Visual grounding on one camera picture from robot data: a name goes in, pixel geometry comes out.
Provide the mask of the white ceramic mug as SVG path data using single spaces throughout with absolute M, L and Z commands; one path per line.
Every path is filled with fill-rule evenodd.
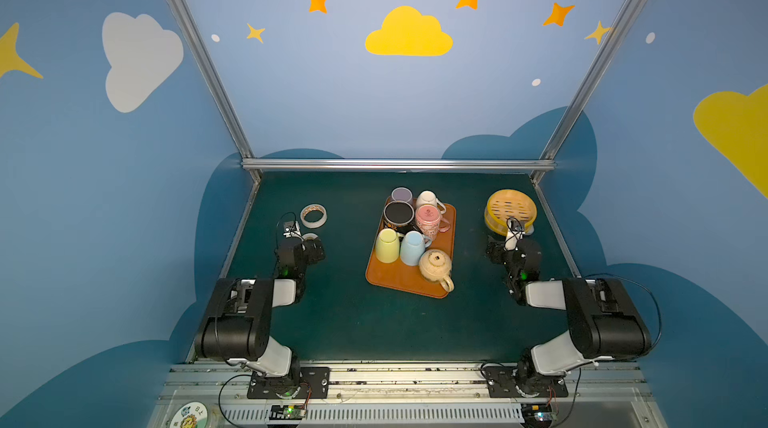
M 429 205 L 437 208 L 441 214 L 444 214 L 447 211 L 446 205 L 439 200 L 437 195 L 431 191 L 431 190 L 423 190 L 419 195 L 418 198 L 416 198 L 415 207 L 420 208 L 421 206 Z

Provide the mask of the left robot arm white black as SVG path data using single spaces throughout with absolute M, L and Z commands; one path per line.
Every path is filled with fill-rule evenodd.
M 271 336 L 272 312 L 298 303 L 306 289 L 306 271 L 325 259 L 320 238 L 290 236 L 275 250 L 273 277 L 222 278 L 197 330 L 197 356 L 240 365 L 252 372 L 251 398 L 294 397 L 309 386 L 291 348 Z

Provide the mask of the pink ghost pattern mug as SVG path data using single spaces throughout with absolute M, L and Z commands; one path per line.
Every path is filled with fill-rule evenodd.
M 443 216 L 440 209 L 431 204 L 423 204 L 415 212 L 416 224 L 419 230 L 430 240 L 436 240 L 438 234 L 451 229 L 450 222 Z

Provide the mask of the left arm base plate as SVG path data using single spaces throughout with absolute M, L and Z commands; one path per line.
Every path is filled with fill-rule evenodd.
M 298 366 L 285 376 L 268 377 L 254 371 L 246 397 L 248 399 L 326 399 L 330 386 L 327 366 Z

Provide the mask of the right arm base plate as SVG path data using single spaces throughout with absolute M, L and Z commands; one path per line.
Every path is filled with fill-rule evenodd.
M 491 398 L 567 398 L 563 377 L 544 376 L 533 371 L 518 373 L 515 366 L 484 364 L 479 368 Z

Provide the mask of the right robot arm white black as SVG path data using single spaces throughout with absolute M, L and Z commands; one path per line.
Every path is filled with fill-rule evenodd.
M 488 238 L 486 255 L 504 267 L 516 303 L 566 313 L 567 329 L 526 348 L 513 375 L 517 391 L 538 396 L 555 388 L 571 370 L 599 361 L 631 360 L 655 346 L 623 282 L 614 277 L 542 280 L 539 244 L 526 238 Z

